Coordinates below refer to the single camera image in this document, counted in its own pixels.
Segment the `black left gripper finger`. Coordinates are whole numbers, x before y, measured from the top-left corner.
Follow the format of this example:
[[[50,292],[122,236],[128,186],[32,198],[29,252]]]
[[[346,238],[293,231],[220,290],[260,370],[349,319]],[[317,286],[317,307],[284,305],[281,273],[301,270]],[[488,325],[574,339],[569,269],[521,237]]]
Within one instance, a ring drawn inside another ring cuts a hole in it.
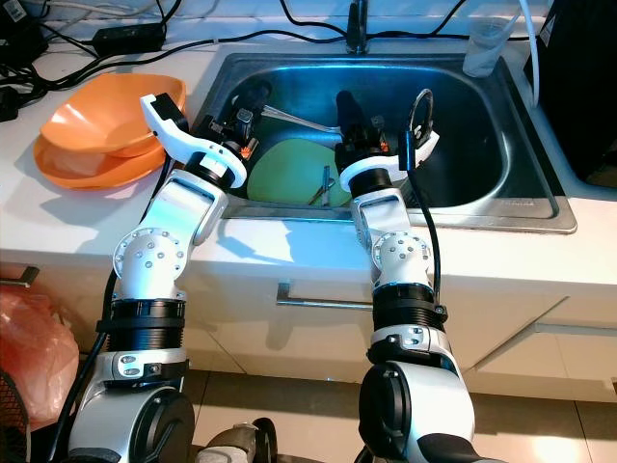
[[[260,116],[270,95],[272,95],[272,84],[269,81],[248,81],[235,90],[235,107]]]

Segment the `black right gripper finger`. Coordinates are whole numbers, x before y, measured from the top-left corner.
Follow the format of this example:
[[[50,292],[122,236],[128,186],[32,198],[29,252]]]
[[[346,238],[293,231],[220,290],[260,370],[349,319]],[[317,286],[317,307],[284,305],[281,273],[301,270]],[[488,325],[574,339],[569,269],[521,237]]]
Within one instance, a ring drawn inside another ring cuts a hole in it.
[[[369,119],[348,90],[336,93],[336,122],[343,142],[356,142],[366,135]]]

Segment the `silver fork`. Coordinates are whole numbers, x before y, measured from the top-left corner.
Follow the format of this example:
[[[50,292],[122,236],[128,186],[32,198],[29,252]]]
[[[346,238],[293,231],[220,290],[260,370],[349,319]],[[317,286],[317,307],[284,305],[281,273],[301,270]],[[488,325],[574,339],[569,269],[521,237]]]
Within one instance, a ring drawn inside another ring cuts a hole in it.
[[[299,126],[317,129],[317,131],[321,132],[334,133],[335,135],[340,135],[340,133],[342,133],[342,128],[339,126],[323,126],[321,123],[314,123],[313,121],[299,118],[299,116],[289,114],[289,112],[285,112],[278,109],[278,107],[273,107],[270,105],[265,105],[263,109],[261,109],[261,115],[265,116],[265,118],[286,121],[287,123],[295,123]]]

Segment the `orange bowl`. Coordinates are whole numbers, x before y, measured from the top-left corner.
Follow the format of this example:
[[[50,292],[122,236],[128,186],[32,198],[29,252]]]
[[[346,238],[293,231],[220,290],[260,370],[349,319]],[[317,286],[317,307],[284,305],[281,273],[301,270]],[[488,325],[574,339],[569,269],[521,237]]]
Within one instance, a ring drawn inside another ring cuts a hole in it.
[[[168,94],[182,107],[188,87],[175,76],[163,74],[98,75],[53,111],[40,128],[40,136],[59,149],[123,157],[124,150],[155,141],[143,116],[141,98],[159,94]]]

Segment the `orange plate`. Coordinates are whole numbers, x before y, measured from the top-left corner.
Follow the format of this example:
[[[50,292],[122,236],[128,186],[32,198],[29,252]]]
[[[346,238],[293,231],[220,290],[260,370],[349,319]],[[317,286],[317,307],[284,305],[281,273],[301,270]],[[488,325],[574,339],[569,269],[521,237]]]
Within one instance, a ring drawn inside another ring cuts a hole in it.
[[[112,151],[62,149],[43,136],[34,143],[35,164],[45,179],[74,190],[120,188],[157,171],[164,159],[154,138]]]

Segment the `white kitchen cabinet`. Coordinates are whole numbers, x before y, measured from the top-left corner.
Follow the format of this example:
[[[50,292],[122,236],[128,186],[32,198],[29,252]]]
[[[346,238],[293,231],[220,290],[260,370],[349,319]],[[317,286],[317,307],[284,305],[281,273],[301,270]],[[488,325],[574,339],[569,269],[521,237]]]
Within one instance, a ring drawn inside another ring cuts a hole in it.
[[[356,247],[321,261],[194,253],[186,339],[201,369],[357,383],[371,312],[278,306],[294,297],[370,303]],[[446,248],[446,336],[472,392],[617,401],[617,253],[469,252]]]

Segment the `green plate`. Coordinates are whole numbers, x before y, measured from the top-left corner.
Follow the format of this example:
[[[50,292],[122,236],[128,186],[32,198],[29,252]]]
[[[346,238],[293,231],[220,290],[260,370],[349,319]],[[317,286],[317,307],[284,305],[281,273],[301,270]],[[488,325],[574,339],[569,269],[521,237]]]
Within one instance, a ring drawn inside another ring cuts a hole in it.
[[[247,181],[252,202],[320,204],[314,194],[330,179],[339,180],[335,151],[304,138],[287,138],[270,146],[255,163]]]

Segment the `stainless steel sink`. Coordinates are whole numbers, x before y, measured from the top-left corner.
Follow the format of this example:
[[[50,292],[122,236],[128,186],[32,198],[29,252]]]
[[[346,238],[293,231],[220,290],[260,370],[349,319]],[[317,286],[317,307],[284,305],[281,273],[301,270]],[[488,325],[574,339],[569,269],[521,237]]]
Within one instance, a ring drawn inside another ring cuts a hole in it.
[[[194,126],[219,118],[248,81],[272,84],[269,105],[323,126],[336,125],[336,93],[348,90],[369,118],[383,116],[392,143],[406,128],[415,97],[435,97],[435,150],[416,176],[422,199],[440,228],[572,233],[574,213],[522,98],[505,68],[485,78],[463,74],[463,54],[313,56],[233,53],[208,75]],[[334,133],[263,119],[255,130],[258,154],[282,140],[334,146]]]

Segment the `slim black power adapter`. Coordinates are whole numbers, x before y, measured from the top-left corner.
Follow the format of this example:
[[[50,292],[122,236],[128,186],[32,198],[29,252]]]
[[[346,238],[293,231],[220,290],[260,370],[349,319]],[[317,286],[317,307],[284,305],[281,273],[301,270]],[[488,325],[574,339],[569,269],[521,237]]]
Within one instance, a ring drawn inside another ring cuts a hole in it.
[[[163,23],[143,23],[100,28],[89,44],[100,56],[157,52],[166,42],[167,27]]]

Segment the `clear glass cup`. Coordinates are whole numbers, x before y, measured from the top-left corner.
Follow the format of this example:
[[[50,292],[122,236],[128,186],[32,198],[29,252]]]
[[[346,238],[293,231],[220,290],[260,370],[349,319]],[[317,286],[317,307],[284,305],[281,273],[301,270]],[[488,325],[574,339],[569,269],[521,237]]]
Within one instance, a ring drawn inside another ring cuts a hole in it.
[[[462,65],[463,73],[471,78],[486,78],[491,75],[512,31],[511,18],[473,18],[469,23],[469,40]]]

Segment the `large black appliance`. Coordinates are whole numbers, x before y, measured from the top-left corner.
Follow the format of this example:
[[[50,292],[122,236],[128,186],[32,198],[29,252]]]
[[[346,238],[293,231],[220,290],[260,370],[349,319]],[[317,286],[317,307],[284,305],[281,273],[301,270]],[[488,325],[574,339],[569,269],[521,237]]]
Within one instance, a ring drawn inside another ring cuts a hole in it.
[[[578,179],[617,188],[617,0],[552,0],[539,106]]]

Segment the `bulky black power brick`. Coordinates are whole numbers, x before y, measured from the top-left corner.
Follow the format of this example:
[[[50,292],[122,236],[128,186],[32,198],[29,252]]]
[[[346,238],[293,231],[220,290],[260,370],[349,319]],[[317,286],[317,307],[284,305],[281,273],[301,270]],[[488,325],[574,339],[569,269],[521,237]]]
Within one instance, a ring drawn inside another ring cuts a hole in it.
[[[0,0],[0,63],[31,65],[47,50],[40,23],[19,0]]]

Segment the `red plastic bag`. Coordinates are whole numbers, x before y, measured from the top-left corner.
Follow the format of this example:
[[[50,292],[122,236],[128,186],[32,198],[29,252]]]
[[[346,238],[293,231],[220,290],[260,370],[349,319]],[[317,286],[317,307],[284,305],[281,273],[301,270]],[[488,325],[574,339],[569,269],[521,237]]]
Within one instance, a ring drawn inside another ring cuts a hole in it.
[[[79,345],[45,294],[0,289],[0,369],[12,377],[30,427],[56,423],[78,373]]]

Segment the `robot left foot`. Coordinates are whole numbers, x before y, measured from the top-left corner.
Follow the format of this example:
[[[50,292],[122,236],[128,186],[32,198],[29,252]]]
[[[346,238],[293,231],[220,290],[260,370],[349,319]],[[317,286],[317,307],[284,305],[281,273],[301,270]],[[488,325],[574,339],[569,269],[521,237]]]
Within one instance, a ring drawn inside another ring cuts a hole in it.
[[[195,463],[278,463],[277,429],[272,419],[241,422],[212,437]]]

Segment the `black fan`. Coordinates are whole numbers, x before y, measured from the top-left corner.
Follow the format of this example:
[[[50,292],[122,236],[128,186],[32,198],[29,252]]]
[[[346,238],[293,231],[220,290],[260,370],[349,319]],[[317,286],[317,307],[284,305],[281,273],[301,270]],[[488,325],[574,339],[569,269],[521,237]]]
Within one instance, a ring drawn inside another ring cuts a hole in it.
[[[30,463],[30,429],[25,401],[11,376],[0,371],[0,460]]]

